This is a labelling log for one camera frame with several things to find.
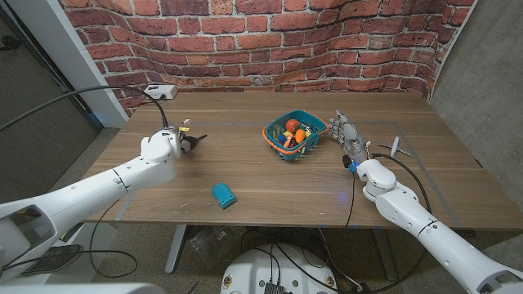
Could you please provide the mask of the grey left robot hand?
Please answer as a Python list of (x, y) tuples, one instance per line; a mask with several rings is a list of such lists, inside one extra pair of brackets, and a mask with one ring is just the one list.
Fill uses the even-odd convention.
[(193, 136), (187, 136), (183, 131), (180, 131), (180, 146), (186, 153), (189, 153), (198, 143), (198, 140)]

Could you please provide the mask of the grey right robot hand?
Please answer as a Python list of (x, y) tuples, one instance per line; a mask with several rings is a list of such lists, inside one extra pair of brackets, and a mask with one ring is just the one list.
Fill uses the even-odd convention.
[(327, 134), (337, 140), (343, 147), (345, 154), (359, 166), (369, 159), (366, 143), (354, 124), (341, 110), (336, 110), (336, 118), (329, 119)]

